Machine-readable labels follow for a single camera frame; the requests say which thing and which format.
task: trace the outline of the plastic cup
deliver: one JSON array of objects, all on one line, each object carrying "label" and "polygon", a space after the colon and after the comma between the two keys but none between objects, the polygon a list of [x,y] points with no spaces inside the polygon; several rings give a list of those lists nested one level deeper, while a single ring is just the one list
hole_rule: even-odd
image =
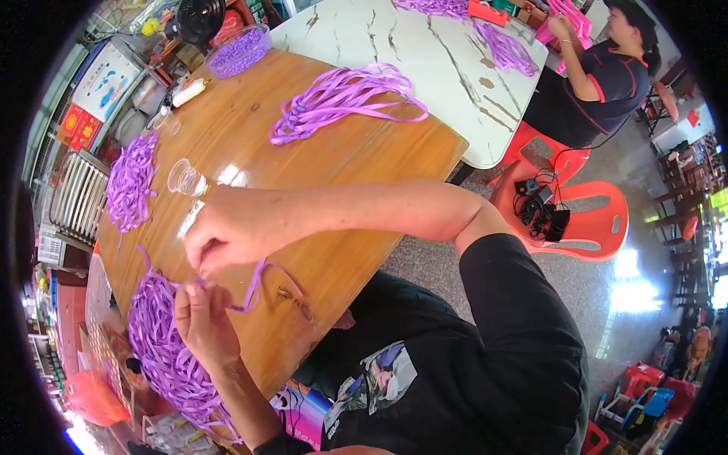
[{"label": "plastic cup", "polygon": [[167,177],[167,189],[172,193],[180,192],[187,196],[199,197],[207,191],[207,179],[189,164],[187,158],[183,158],[172,166]]},{"label": "plastic cup", "polygon": [[174,136],[182,128],[182,122],[170,110],[160,111],[151,123],[151,127],[159,134]]}]

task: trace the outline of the white marble table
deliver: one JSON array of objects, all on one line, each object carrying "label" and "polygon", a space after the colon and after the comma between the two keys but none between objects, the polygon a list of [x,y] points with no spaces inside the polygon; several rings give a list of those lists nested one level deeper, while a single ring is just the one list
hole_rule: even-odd
[{"label": "white marble table", "polygon": [[[506,33],[543,69],[548,51],[511,20]],[[491,52],[469,20],[404,11],[390,0],[325,0],[271,32],[273,47],[334,66],[391,63],[411,79],[414,95],[469,143],[462,160],[489,169],[505,155],[538,74],[493,68]]]}]

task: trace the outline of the red plastic bag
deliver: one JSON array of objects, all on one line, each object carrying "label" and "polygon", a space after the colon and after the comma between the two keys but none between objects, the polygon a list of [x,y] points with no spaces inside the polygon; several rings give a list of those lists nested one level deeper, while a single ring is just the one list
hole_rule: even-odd
[{"label": "red plastic bag", "polygon": [[103,380],[98,370],[84,370],[63,383],[71,409],[87,422],[108,427],[131,420],[129,411]]},{"label": "red plastic bag", "polygon": [[228,9],[225,11],[225,19],[223,20],[222,28],[220,28],[218,34],[215,35],[215,38],[210,41],[210,45],[216,46],[218,43],[225,41],[229,36],[243,27],[245,27],[245,22],[242,21],[240,13],[234,9]]}]

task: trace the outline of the purple ribbon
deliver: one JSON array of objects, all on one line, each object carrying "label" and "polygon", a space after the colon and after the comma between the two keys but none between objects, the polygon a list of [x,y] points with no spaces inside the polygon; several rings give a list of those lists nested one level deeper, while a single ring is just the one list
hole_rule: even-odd
[{"label": "purple ribbon", "polygon": [[177,331],[174,292],[178,284],[149,265],[140,245],[137,249],[144,254],[147,273],[131,298],[129,343],[149,377],[149,386],[199,428],[212,432],[213,427],[225,425],[234,437],[230,442],[242,444],[210,375]]},{"label": "purple ribbon", "polygon": [[515,38],[485,23],[473,22],[493,55],[493,62],[500,69],[515,68],[526,77],[533,77],[539,69],[531,60],[526,48]]},{"label": "purple ribbon", "polygon": [[[391,103],[365,104],[369,98],[394,92],[405,98]],[[335,68],[318,76],[311,87],[281,105],[283,116],[270,131],[270,142],[281,145],[308,138],[314,131],[349,114],[362,114],[396,122],[419,122],[427,118],[427,107],[412,97],[412,82],[388,63],[373,63],[359,69]],[[377,109],[414,104],[423,113],[415,119],[398,119]]]},{"label": "purple ribbon", "polygon": [[453,19],[467,19],[468,0],[395,0],[397,8],[419,11],[424,15],[448,16]]},{"label": "purple ribbon", "polygon": [[106,209],[109,219],[121,233],[139,227],[149,217],[147,196],[157,193],[149,189],[159,166],[151,163],[157,132],[137,136],[111,165],[106,184]]},{"label": "purple ribbon", "polygon": [[[245,291],[245,297],[240,305],[233,305],[230,307],[230,309],[233,309],[238,312],[247,313],[253,308],[256,307],[258,304],[258,296],[260,295],[260,287],[262,286],[262,279],[263,279],[263,271],[268,266],[273,266],[277,269],[279,269],[283,274],[290,280],[290,282],[293,284],[293,287],[296,289],[296,292],[302,296],[304,293],[301,291],[301,289],[296,284],[296,281],[290,277],[288,272],[286,272],[283,267],[279,266],[278,264],[274,264],[272,262],[267,262],[268,259],[261,259],[256,264],[256,269],[253,271],[253,277],[250,278],[250,284],[248,285],[248,289]],[[253,298],[253,295],[255,295],[255,300],[251,302],[251,299]]]}]

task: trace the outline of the glue bottle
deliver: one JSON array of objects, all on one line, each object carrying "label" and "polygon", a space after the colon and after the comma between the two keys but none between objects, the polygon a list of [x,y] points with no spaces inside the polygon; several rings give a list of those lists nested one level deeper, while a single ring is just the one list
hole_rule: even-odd
[{"label": "glue bottle", "polygon": [[198,77],[197,79],[187,81],[185,85],[175,88],[172,91],[172,105],[176,108],[182,106],[187,101],[202,93],[209,83],[209,79],[205,80],[202,77]]}]

